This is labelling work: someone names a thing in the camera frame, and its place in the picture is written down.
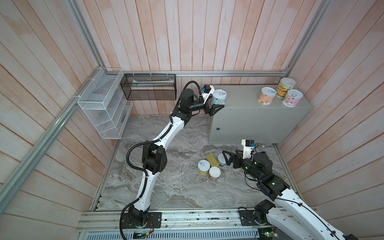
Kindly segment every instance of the yellow can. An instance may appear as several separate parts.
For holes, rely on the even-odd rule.
[[[200,175],[207,175],[209,169],[211,168],[211,165],[207,160],[201,160],[197,166],[197,171],[200,173]]]
[[[208,153],[205,158],[208,160],[208,162],[211,164],[211,167],[218,167],[220,166],[220,163],[217,161],[213,153]]]
[[[288,90],[292,89],[296,85],[296,81],[292,78],[282,78],[280,80],[279,86],[276,89],[276,96],[279,98],[283,98]]]

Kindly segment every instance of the wooden wall panel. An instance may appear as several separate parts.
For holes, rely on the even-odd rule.
[[[285,69],[321,0],[78,2],[107,67],[188,71]],[[340,19],[354,6],[345,9],[346,2],[340,4],[345,12]],[[184,87],[192,78],[178,80]],[[201,85],[278,83],[267,77],[193,80]],[[166,114],[174,103],[135,100],[134,105],[131,114]]]
[[[62,1],[1,1],[0,31],[3,185],[96,61]],[[76,111],[0,216],[0,239],[70,239],[81,212],[89,210],[112,146]]]
[[[314,108],[280,145],[306,202],[360,239],[384,235],[383,26],[383,1],[332,5],[290,76]]]

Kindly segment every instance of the can label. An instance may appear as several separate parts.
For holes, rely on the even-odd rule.
[[[197,169],[197,171],[198,173],[200,173],[200,175],[203,175],[203,176],[208,174],[208,171],[203,172],[199,168]]]
[[[291,108],[296,107],[296,105],[300,102],[302,97],[301,98],[295,98],[295,97],[296,97],[295,93],[293,93],[292,96],[287,94],[284,96],[282,103],[287,107],[291,107]]]
[[[279,98],[283,98],[287,94],[288,90],[292,88],[293,86],[287,86],[282,83],[279,83],[279,86],[276,89],[276,96],[278,96]]]
[[[258,101],[261,104],[268,105],[268,104],[271,104],[273,97],[274,96],[268,96],[261,92],[259,95]]]
[[[218,92],[219,96],[212,96],[212,104],[217,104],[217,105],[224,105],[225,104],[225,98],[227,97],[227,93],[220,90]]]

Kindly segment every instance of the cabinet door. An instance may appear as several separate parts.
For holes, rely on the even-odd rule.
[[[293,109],[219,111],[213,117],[209,143],[240,144],[242,139],[280,143],[307,112],[308,110]]]

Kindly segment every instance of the metal bracket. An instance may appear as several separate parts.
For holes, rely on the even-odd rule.
[[[148,213],[148,221],[151,221],[153,228],[161,227],[161,212],[149,212]],[[123,229],[132,229],[137,228],[135,226],[135,222],[132,221],[129,213],[124,213],[122,216],[122,228]],[[151,228],[150,224],[147,224],[144,228]]]
[[[259,226],[259,224],[255,222],[254,211],[255,210],[239,210],[242,226]]]

